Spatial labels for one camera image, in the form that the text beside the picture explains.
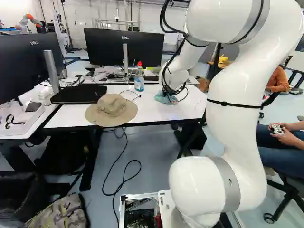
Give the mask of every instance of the plastic bottle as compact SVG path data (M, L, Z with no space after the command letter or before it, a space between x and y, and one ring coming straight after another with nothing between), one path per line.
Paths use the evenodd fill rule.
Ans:
M143 74L142 74L142 62L138 61L137 63L137 71L136 71L136 75L134 77L134 88L141 92L144 90L144 78L143 78Z

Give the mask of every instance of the white robotic arm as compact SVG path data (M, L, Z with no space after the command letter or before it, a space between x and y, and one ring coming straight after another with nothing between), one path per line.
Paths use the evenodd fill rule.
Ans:
M23 16L22 20L15 26L15 28L20 30L22 34L27 34L28 31L26 25L28 23L28 20L30 20L30 22L33 24L36 24L36 26L42 26L42 23L39 20L34 19L32 15L27 13Z
M253 209L265 198L256 144L258 107L271 74L303 34L303 15L294 0L192 0L187 30L197 40L240 47L236 61L209 86L206 118L225 146L223 156L181 158L169 173L171 195L184 220L193 228L212 227L222 211ZM185 69L203 50L185 42L165 72L169 87L185 82Z

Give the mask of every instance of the hat brim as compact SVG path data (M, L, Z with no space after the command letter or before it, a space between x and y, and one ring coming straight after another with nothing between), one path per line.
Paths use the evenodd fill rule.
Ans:
M86 119L94 125L101 127L116 127L126 124L132 120L137 114L137 105L129 100L126 100L125 111L116 117L105 112L97 112L97 104L91 104L85 112Z

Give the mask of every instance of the white game controller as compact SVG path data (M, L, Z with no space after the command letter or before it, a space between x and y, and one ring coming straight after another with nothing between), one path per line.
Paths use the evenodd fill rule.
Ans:
M271 125L270 129L273 131L274 134L284 134L284 130L281 125L278 124Z

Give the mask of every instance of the dell logo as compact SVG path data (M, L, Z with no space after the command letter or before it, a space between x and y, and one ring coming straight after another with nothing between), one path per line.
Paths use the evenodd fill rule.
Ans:
M39 43L37 41L31 41L30 44L31 45L38 45Z

